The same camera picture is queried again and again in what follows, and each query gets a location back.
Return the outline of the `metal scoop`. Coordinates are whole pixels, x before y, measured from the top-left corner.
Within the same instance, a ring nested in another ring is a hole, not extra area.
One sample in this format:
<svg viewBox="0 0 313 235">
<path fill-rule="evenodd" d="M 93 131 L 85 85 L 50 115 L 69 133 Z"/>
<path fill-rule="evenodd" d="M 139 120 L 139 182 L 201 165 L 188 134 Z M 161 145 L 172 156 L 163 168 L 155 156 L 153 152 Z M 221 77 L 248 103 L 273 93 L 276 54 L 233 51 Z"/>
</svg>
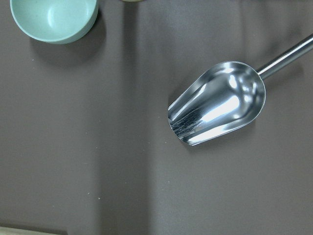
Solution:
<svg viewBox="0 0 313 235">
<path fill-rule="evenodd" d="M 310 35 L 257 70 L 239 61 L 214 65 L 169 106 L 172 131 L 194 146 L 250 124 L 265 105 L 264 80 L 312 48 Z"/>
</svg>

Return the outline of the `mint green bowl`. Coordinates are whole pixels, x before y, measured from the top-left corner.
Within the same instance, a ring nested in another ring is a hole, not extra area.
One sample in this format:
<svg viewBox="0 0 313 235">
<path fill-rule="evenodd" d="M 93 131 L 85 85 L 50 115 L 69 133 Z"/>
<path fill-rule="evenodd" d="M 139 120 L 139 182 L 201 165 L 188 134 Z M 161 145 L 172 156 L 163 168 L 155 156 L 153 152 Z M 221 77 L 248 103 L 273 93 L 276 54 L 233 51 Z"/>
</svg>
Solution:
<svg viewBox="0 0 313 235">
<path fill-rule="evenodd" d="M 10 9 L 20 30 L 49 44 L 68 44 L 84 37 L 93 27 L 97 0 L 11 0 Z"/>
</svg>

